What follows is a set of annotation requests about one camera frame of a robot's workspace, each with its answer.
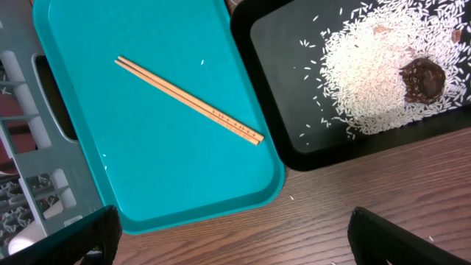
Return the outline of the white rice leftovers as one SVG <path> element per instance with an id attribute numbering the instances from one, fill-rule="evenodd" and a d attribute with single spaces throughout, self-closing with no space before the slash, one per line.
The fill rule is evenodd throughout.
<path id="1" fill-rule="evenodd" d="M 326 29 L 319 59 L 323 96 L 347 136 L 374 135 L 470 103 L 470 2 L 360 2 L 338 31 Z M 426 57 L 445 72 L 433 104 L 405 101 L 400 69 Z"/>

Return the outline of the white paper cup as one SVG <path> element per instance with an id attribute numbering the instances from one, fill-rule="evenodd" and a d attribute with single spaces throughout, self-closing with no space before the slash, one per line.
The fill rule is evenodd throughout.
<path id="1" fill-rule="evenodd" d="M 60 202 L 56 202 L 43 212 L 43 216 L 48 219 L 52 216 L 59 214 L 62 211 L 62 204 Z M 43 228 L 36 221 L 32 221 L 10 241 L 7 248 L 8 254 L 13 255 L 19 251 L 22 251 L 23 249 L 26 249 L 27 247 L 32 246 L 36 242 L 44 239 L 53 232 L 53 230 L 50 230 L 49 233 L 45 233 L 43 231 Z"/>

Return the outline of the brown food chunk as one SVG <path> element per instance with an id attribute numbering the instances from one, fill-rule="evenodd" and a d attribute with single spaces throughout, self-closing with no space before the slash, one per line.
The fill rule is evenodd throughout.
<path id="1" fill-rule="evenodd" d="M 420 57 L 400 69 L 406 86 L 405 101 L 430 105 L 444 93 L 446 75 L 432 60 Z"/>

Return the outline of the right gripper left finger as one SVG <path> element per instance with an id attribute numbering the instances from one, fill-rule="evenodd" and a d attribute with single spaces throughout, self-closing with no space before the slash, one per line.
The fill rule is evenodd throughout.
<path id="1" fill-rule="evenodd" d="M 112 264 L 122 227 L 116 207 L 105 206 L 11 256 L 4 265 Z"/>

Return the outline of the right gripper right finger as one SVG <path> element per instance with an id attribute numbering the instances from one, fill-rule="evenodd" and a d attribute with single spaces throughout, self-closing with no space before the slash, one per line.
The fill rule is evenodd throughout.
<path id="1" fill-rule="evenodd" d="M 360 265 L 470 265 L 362 207 L 353 210 L 347 237 Z"/>

